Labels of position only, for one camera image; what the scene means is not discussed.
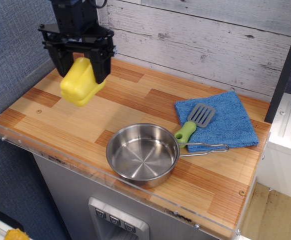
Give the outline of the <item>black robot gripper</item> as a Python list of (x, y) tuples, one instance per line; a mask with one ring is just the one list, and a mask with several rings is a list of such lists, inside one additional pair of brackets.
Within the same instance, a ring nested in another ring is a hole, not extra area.
[(41, 24), (38, 30), (43, 45), (58, 71), (65, 77), (74, 63), (73, 53), (90, 59), (96, 82), (101, 84), (111, 73), (115, 55), (114, 32), (99, 25), (98, 10), (107, 4), (95, 0), (52, 0), (56, 23)]

